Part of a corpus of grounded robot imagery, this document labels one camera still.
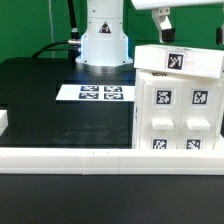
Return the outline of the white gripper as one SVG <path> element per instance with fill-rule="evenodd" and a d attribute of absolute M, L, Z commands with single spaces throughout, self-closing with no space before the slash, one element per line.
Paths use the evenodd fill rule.
<path fill-rule="evenodd" d="M 137 10 L 152 10 L 152 19 L 159 31 L 159 41 L 161 43 L 171 43 L 175 41 L 176 30 L 169 20 L 170 9 L 164 7 L 180 7 L 190 5 L 224 3 L 224 0 L 131 0 Z M 224 45 L 224 23 L 216 29 L 217 45 Z"/>

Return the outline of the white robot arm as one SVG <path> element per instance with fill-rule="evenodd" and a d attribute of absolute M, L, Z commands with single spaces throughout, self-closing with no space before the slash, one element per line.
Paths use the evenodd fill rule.
<path fill-rule="evenodd" d="M 171 7 L 224 3 L 224 0 L 131 0 L 136 10 L 151 10 L 159 31 L 159 41 L 175 40 L 168 16 Z M 123 31 L 124 0 L 87 0 L 87 29 L 81 36 L 80 69 L 97 73 L 116 73 L 133 67 L 128 56 L 128 37 Z"/>

